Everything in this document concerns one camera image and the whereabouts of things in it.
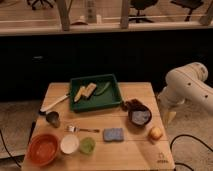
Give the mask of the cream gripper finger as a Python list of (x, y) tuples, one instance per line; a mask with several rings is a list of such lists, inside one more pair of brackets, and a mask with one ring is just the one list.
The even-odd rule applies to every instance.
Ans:
[(164, 126), (168, 127), (168, 125), (174, 120), (176, 116), (175, 111), (170, 111), (164, 115)]

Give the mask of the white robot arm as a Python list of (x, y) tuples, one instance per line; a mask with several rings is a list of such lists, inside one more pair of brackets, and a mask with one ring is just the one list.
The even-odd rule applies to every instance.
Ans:
[(157, 96), (165, 127), (176, 116), (174, 108), (186, 100), (200, 105), (209, 114), (213, 114), (213, 88), (205, 84), (207, 78), (208, 70), (200, 62), (192, 62), (174, 68), (166, 74), (166, 86)]

